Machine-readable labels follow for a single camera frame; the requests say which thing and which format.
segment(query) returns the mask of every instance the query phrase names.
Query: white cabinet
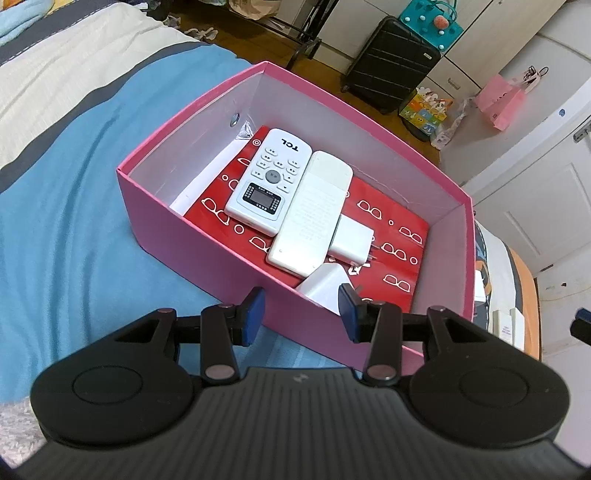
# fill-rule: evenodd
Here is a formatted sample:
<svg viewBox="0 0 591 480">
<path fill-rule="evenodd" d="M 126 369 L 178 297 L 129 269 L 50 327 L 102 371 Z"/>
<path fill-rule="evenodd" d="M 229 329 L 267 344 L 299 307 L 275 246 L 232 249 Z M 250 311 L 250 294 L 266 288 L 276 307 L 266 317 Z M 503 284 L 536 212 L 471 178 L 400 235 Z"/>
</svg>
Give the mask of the white cabinet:
<svg viewBox="0 0 591 480">
<path fill-rule="evenodd" d="M 493 0 L 446 56 L 483 87 L 564 3 L 564 0 Z"/>
<path fill-rule="evenodd" d="M 385 16 L 365 0 L 339 0 L 319 37 L 323 43 L 355 58 Z"/>
<path fill-rule="evenodd" d="M 368 0 L 368 3 L 393 17 L 399 17 L 410 0 Z"/>
<path fill-rule="evenodd" d="M 448 91 L 432 81 L 429 77 L 426 77 L 419 86 L 428 88 L 432 92 L 436 93 L 438 98 L 453 98 Z"/>
<path fill-rule="evenodd" d="M 477 19 L 483 10 L 491 3 L 491 0 L 458 0 L 457 22 L 465 30 Z"/>
<path fill-rule="evenodd" d="M 429 72 L 429 78 L 445 88 L 452 98 L 466 98 L 480 91 L 480 87 L 468 75 L 445 57 L 442 57 Z"/>
</svg>

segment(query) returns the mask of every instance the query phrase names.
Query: remote control lcd screen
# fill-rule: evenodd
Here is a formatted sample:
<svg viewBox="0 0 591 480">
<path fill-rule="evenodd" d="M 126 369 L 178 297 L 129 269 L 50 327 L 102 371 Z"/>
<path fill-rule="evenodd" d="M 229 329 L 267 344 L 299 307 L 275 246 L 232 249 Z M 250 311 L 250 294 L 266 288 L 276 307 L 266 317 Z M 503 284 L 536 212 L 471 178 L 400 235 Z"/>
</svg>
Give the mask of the remote control lcd screen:
<svg viewBox="0 0 591 480">
<path fill-rule="evenodd" d="M 270 208 L 273 204 L 273 197 L 265 195 L 263 192 L 260 192 L 259 190 L 254 190 L 252 192 L 251 200 L 253 202 L 258 203 L 259 205 L 262 205 L 265 208 Z"/>
</svg>

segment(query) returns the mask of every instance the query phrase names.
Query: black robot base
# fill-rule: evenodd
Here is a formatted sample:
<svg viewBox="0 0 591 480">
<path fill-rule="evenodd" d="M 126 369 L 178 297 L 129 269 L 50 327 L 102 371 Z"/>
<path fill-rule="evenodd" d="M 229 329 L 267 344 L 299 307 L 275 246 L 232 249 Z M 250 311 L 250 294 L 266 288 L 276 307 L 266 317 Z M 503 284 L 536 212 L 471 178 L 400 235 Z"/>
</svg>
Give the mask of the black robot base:
<svg viewBox="0 0 591 480">
<path fill-rule="evenodd" d="M 348 285 L 339 310 L 349 368 L 250 368 L 264 314 L 255 288 L 200 316 L 159 309 L 52 365 L 31 404 L 48 443 L 9 479 L 576 479 L 553 439 L 569 407 L 550 368 L 439 306 L 403 314 Z M 401 376 L 404 340 L 425 364 Z M 200 343 L 201 371 L 178 363 Z"/>
</svg>

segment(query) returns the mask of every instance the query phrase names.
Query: pink cardboard box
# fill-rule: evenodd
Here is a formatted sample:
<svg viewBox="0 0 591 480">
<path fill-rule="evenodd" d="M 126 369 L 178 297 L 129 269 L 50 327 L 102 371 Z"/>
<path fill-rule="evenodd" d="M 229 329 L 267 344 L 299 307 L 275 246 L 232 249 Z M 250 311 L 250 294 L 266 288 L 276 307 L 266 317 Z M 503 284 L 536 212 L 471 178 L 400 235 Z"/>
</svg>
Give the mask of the pink cardboard box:
<svg viewBox="0 0 591 480">
<path fill-rule="evenodd" d="M 239 121 L 231 126 L 236 113 Z M 225 164 L 215 161 L 246 120 L 254 130 L 261 125 L 280 128 L 312 150 L 341 158 L 356 176 L 425 219 L 430 230 L 412 312 L 424 313 L 440 304 L 472 318 L 475 246 L 470 197 L 398 137 L 269 62 L 244 70 L 187 105 L 117 168 L 131 227 L 144 250 L 223 302 L 240 303 L 252 287 L 263 287 L 264 325 L 362 369 L 368 346 L 349 341 L 339 316 L 235 254 L 170 207 L 195 178 L 211 181 L 219 174 Z M 403 352 L 404 374 L 423 363 L 413 346 Z"/>
</svg>

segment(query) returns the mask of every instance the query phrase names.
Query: pink gift bag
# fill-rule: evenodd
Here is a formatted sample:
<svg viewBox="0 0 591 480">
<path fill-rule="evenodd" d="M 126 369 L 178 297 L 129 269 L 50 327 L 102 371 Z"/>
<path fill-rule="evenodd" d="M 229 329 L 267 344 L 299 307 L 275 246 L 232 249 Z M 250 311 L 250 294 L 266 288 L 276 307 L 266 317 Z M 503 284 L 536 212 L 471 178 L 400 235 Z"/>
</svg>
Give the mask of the pink gift bag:
<svg viewBox="0 0 591 480">
<path fill-rule="evenodd" d="M 540 82 L 535 68 L 511 80 L 495 75 L 474 99 L 476 106 L 498 130 L 505 130 L 515 119 L 525 96 Z"/>
</svg>

